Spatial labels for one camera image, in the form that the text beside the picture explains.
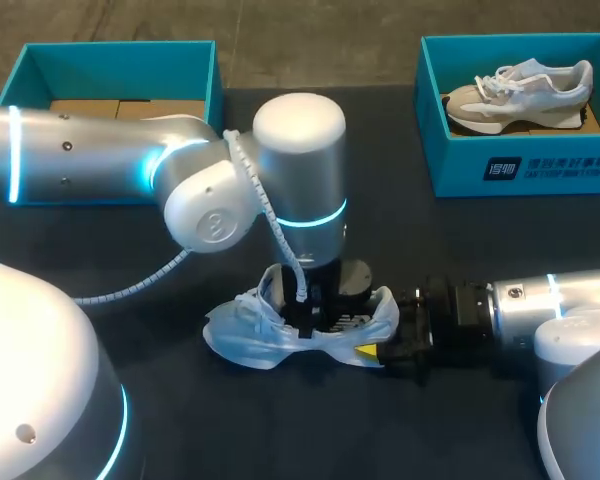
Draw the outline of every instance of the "sneaker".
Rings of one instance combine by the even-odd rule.
[[[449,119],[475,132],[497,135],[518,120],[550,128],[579,128],[593,91],[593,67],[549,68],[535,59],[500,67],[493,77],[475,77],[445,97]]]
[[[207,314],[209,323],[202,335],[215,353],[260,370],[269,370],[289,355],[307,350],[322,350],[348,365],[380,367],[361,357],[356,347],[385,342],[395,333],[400,312],[387,287],[372,293],[369,307],[374,312],[370,318],[342,319],[333,331],[316,331],[311,338],[300,338],[298,330],[286,325],[279,314],[284,303],[280,268],[269,267],[257,288]]]

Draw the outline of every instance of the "metal cylinder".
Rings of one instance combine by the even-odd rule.
[[[148,202],[165,151],[210,138],[211,127],[193,117],[122,121],[0,107],[0,200]]]
[[[493,299],[495,338],[504,349],[531,350],[544,322],[575,307],[600,304],[600,270],[495,282]]]
[[[258,110],[253,136],[258,175],[296,257],[305,268],[333,261],[345,232],[342,110],[320,95],[282,95]]]

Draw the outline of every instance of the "dark tabletop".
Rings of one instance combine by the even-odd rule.
[[[276,93],[229,90],[226,126],[248,130]],[[366,260],[378,284],[600,267],[600,196],[435,199],[411,87],[322,93],[347,117],[346,256]],[[442,369],[420,388],[319,353],[268,372],[210,353],[204,314],[256,285],[273,261],[267,228],[260,219],[233,249],[88,310],[143,423],[149,480],[543,478],[537,397],[523,380]],[[152,207],[0,205],[0,261],[70,295],[126,287],[177,252]]]

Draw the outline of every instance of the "white spiral cable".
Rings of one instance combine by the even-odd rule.
[[[249,180],[251,180],[251,184],[258,194],[258,199],[262,205],[264,210],[265,217],[267,217],[267,221],[269,222],[269,226],[273,231],[273,236],[276,238],[278,245],[280,245],[280,249],[282,250],[282,254],[284,258],[287,260],[291,268],[293,269],[293,273],[296,276],[296,283],[298,285],[296,289],[296,301],[303,303],[307,299],[307,280],[304,276],[304,270],[302,270],[302,266],[298,261],[295,253],[291,250],[291,247],[287,243],[287,239],[284,238],[284,233],[282,232],[282,228],[280,228],[280,224],[278,223],[278,219],[276,217],[275,212],[273,211],[273,207],[271,206],[271,202],[269,201],[269,197],[267,196],[267,192],[264,191],[264,187],[258,178],[258,174],[253,168],[253,164],[249,160],[249,156],[242,149],[240,143],[238,142],[238,138],[240,137],[240,133],[237,130],[225,130],[223,133],[224,139],[227,141],[229,145],[229,155],[231,156],[231,161],[234,165],[240,165]]]
[[[107,293],[106,295],[97,295],[95,297],[78,297],[73,298],[73,301],[81,306],[89,306],[89,305],[99,305],[102,303],[113,302],[114,300],[121,300],[129,295],[133,295],[134,293],[138,293],[140,290],[144,290],[145,288],[153,285],[162,277],[164,277],[167,273],[173,270],[176,266],[178,266],[182,261],[189,255],[188,250],[182,250],[176,257],[167,263],[160,270],[155,272],[153,275],[148,276],[144,280],[136,283],[135,285],[130,286],[129,288],[125,288],[122,290],[118,290],[117,292]]]

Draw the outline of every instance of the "shoelace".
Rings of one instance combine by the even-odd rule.
[[[505,92],[508,94],[509,92],[520,92],[524,90],[524,87],[518,84],[515,80],[509,80],[504,77],[503,72],[511,69],[513,67],[506,66],[500,67],[496,70],[496,74],[493,77],[486,76],[480,78],[479,76],[475,77],[476,85],[478,86],[478,91],[482,98],[485,100],[491,100],[492,95],[488,95],[486,90],[488,90],[493,95],[497,95],[500,92]]]

